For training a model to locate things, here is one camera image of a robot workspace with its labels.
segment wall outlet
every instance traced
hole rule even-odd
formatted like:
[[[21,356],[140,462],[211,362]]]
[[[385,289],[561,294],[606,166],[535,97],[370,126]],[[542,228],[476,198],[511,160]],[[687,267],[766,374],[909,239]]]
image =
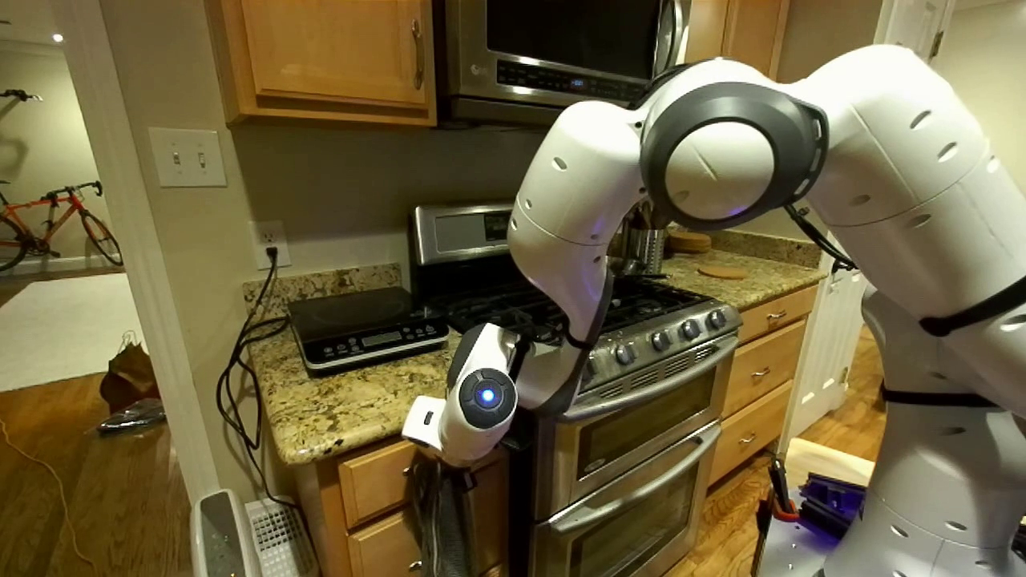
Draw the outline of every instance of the wall outlet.
[[[283,221],[253,221],[253,236],[256,236],[253,245],[256,268],[270,268],[265,246],[280,250],[280,267],[292,262]]]

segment microwave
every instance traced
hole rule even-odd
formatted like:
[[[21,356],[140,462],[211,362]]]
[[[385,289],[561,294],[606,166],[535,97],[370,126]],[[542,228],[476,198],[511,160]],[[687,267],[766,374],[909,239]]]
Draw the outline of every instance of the microwave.
[[[440,0],[440,112],[550,118],[577,101],[637,102],[687,51],[688,0]]]

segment wooden floor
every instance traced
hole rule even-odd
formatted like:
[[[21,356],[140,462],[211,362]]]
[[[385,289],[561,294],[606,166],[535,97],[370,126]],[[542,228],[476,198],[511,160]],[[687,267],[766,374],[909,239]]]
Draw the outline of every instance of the wooden floor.
[[[166,428],[100,436],[102,417],[100,374],[0,393],[3,577],[189,574],[189,501]]]
[[[849,398],[801,439],[871,457],[886,428],[879,383],[879,352],[865,332]],[[63,523],[57,480],[45,466],[0,444],[3,577],[189,574],[189,501],[166,428],[100,436],[102,417],[100,374],[0,393],[13,447],[57,471],[69,511]],[[754,512],[768,489],[766,462],[754,457],[709,494],[699,542],[669,577],[751,574]]]
[[[847,400],[808,428],[801,439],[819,444],[858,457],[875,457],[886,413],[879,403],[880,362],[879,350],[861,330],[849,393]],[[768,489],[768,456],[756,456],[731,478],[718,480],[704,497],[699,542],[688,557],[679,561],[668,577],[747,577],[754,574],[756,554],[756,503]]]

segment cabinet drawer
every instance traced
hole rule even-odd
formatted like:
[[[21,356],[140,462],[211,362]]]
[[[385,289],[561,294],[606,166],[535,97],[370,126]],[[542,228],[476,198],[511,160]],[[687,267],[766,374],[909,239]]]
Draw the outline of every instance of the cabinet drawer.
[[[763,301],[756,309],[739,311],[739,343],[751,343],[763,332],[771,332],[784,324],[808,316],[818,285],[803,285],[781,299]]]
[[[355,574],[417,574],[419,548],[404,512],[385,515],[350,537],[350,570]]]
[[[756,456],[779,436],[781,417],[788,409],[792,386],[775,387],[739,413],[729,417],[713,453],[709,484],[725,478],[731,468]]]
[[[803,322],[737,350],[725,393],[725,417],[794,379],[801,336]]]
[[[412,444],[390,444],[340,462],[345,528],[366,525],[406,503]]]

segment double oven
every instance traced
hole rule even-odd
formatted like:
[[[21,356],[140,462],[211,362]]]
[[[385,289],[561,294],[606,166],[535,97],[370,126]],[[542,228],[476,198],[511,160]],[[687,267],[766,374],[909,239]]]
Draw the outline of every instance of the double oven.
[[[511,205],[412,208],[412,294],[452,330],[494,322],[558,345],[564,314],[505,253]],[[616,278],[569,400],[518,409],[511,449],[511,574],[663,574],[704,497],[737,311],[661,278]]]

